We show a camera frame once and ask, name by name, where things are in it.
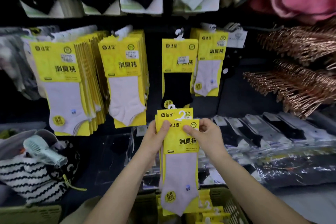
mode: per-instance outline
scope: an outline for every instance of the black and white striped fabric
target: black and white striped fabric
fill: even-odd
[[[50,146],[59,142],[55,135],[46,130],[24,133],[24,135],[20,133],[7,139],[7,147],[11,151],[15,152],[15,149],[11,147],[11,140],[12,145],[16,147],[16,150],[19,150],[18,146],[22,149],[23,141],[33,134],[43,137]],[[69,181],[73,180],[80,159],[78,152],[71,143],[62,141],[60,145],[63,146],[58,147],[57,151],[68,158],[68,163],[61,169],[55,169],[53,166],[45,165],[35,158],[27,157],[26,154],[3,159],[1,152],[4,150],[4,145],[2,144],[0,149],[0,180],[24,197],[28,204],[60,200],[69,188],[62,176],[65,174]]]

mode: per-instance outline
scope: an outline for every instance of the forearm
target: forearm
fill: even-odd
[[[300,214],[264,188],[229,154],[213,159],[235,199],[255,224],[308,224]]]
[[[149,160],[135,155],[115,179],[84,224],[124,224],[127,222]]]

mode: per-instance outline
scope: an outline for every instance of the round badge sticker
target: round badge sticker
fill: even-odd
[[[70,47],[64,47],[63,50],[64,50],[65,53],[68,53],[68,54],[71,53],[71,48]]]
[[[65,124],[65,119],[62,116],[54,116],[52,121],[56,126],[63,126]]]
[[[132,51],[132,50],[134,50],[134,45],[129,44],[129,45],[127,46],[127,48],[128,48],[130,51]]]
[[[166,194],[166,196],[165,196],[165,200],[166,200],[166,202],[168,202],[168,203],[172,203],[172,202],[174,202],[175,199],[176,199],[176,194],[175,194],[175,192],[173,192],[173,191],[168,192],[168,193]]]
[[[165,107],[166,109],[168,109],[168,106],[170,106],[170,105],[172,105],[172,104],[173,104],[173,101],[171,101],[171,100],[166,100],[165,103],[164,103],[164,107]]]
[[[197,83],[197,84],[195,84],[195,89],[196,89],[196,90],[200,90],[200,89],[202,89],[202,84],[201,84],[201,83]]]

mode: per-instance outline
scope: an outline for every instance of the barcode sticker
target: barcode sticker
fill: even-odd
[[[217,126],[226,126],[227,125],[226,121],[221,116],[216,115],[215,117],[213,117],[213,119],[215,120]]]
[[[147,131],[147,125],[138,126],[136,128],[136,136],[144,136]]]
[[[275,114],[272,114],[272,113],[268,113],[268,112],[264,112],[263,113],[267,119],[269,119],[270,121],[280,121],[280,119],[275,115]]]
[[[233,126],[235,126],[236,128],[240,128],[243,126],[240,120],[236,118],[231,118],[230,121],[232,122]]]
[[[227,46],[227,44],[228,44],[227,40],[217,41],[217,46],[225,47],[225,46]]]
[[[76,63],[76,56],[74,54],[61,54],[62,62]]]
[[[189,63],[189,56],[183,56],[183,57],[179,57],[177,59],[177,64],[188,64]]]
[[[260,120],[258,120],[257,117],[253,116],[253,115],[249,115],[247,114],[245,116],[245,118],[250,122],[250,124],[254,125],[254,124],[258,124],[258,123],[261,123]]]
[[[138,59],[139,51],[126,51],[126,59]]]

